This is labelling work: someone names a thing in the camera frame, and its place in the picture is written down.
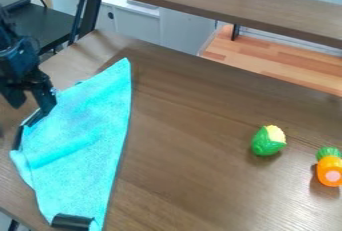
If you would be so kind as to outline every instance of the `plastic toy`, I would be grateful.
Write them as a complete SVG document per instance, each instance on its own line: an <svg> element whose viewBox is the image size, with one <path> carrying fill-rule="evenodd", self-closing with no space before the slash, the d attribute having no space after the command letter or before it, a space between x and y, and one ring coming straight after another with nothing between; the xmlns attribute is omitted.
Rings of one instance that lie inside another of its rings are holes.
<svg viewBox="0 0 342 231"><path fill-rule="evenodd" d="M285 146L285 134L275 125L261 127L252 139L252 152L258 156L273 155Z"/></svg>
<svg viewBox="0 0 342 231"><path fill-rule="evenodd" d="M336 147L322 147L316 153L317 177L326 186L337 187L342 185L341 152Z"/></svg>

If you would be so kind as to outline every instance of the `wooden floor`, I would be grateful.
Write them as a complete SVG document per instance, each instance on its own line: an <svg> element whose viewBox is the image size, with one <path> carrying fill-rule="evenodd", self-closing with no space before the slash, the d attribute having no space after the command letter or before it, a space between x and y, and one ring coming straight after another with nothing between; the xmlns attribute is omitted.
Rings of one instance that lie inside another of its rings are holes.
<svg viewBox="0 0 342 231"><path fill-rule="evenodd" d="M224 26L201 56L251 72L342 96L342 57L239 36Z"/></svg>

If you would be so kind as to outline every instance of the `table surface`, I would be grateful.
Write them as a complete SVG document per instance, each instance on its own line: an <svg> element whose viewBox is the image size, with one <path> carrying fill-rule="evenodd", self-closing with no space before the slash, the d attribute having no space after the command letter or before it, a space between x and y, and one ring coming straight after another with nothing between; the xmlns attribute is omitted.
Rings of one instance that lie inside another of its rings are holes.
<svg viewBox="0 0 342 231"><path fill-rule="evenodd" d="M342 146L339 98L99 31L42 69L63 89L123 57L133 105L106 230L341 230L339 189L311 169L320 146ZM8 159L16 126L34 108L31 98L19 110L0 99L0 206L49 231ZM288 146L260 158L250 141L265 124L283 128Z"/></svg>
<svg viewBox="0 0 342 231"><path fill-rule="evenodd" d="M39 55L68 41L74 16L27 4L10 12L18 35L32 36L40 43Z"/></svg>
<svg viewBox="0 0 342 231"><path fill-rule="evenodd" d="M137 0L342 48L342 6L316 0Z"/></svg>

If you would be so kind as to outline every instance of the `orange toy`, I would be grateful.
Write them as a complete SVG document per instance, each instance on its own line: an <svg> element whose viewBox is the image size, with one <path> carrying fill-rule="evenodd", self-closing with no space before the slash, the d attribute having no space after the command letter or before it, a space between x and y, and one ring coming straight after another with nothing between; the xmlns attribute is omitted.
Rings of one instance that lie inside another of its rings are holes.
<svg viewBox="0 0 342 231"><path fill-rule="evenodd" d="M317 177L326 186L338 187L342 185L341 152L335 147L322 147L316 154Z"/></svg>

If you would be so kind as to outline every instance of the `blue towel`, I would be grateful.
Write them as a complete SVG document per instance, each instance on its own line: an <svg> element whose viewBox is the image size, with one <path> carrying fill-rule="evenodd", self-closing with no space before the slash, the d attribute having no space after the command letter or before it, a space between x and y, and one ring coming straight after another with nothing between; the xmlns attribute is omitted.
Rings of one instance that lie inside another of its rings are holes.
<svg viewBox="0 0 342 231"><path fill-rule="evenodd" d="M24 128L10 157L50 224L62 213L94 218L90 231L102 230L128 129L129 61L58 93L57 102L47 117Z"/></svg>

